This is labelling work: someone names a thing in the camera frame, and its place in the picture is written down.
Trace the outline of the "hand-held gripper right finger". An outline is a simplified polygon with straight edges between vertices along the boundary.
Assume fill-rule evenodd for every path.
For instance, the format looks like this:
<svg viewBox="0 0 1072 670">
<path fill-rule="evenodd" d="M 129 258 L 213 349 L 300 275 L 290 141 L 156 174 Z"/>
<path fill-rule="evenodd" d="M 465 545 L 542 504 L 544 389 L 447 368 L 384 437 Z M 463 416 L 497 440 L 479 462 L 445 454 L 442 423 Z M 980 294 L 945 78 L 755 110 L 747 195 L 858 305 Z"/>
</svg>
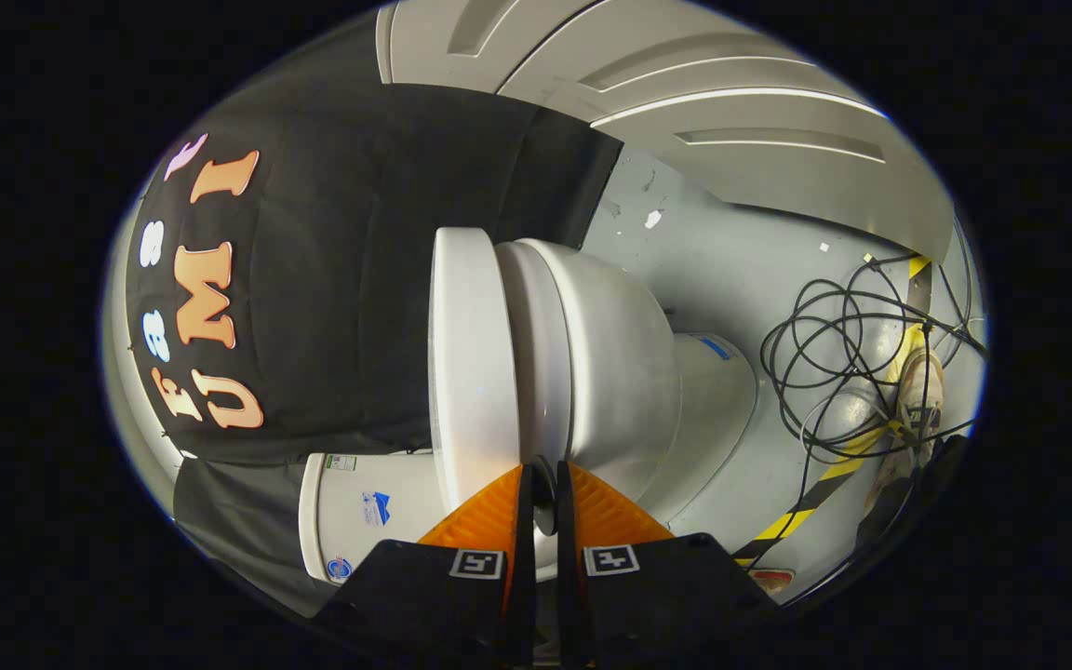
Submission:
<svg viewBox="0 0 1072 670">
<path fill-rule="evenodd" d="M 780 606 L 701 531 L 674 535 L 600 476 L 559 462 L 560 662 L 726 669 Z"/>
</svg>

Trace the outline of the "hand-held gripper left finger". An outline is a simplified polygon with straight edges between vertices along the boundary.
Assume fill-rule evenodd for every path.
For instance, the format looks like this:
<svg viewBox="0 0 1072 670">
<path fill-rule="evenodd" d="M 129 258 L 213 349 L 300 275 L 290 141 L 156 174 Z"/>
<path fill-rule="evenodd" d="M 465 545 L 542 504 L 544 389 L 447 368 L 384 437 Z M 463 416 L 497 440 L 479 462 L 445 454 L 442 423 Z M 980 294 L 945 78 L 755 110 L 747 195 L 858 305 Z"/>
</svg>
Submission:
<svg viewBox="0 0 1072 670">
<path fill-rule="evenodd" d="M 374 669 L 532 662 L 536 468 L 498 476 L 415 544 L 382 540 L 311 620 Z"/>
</svg>

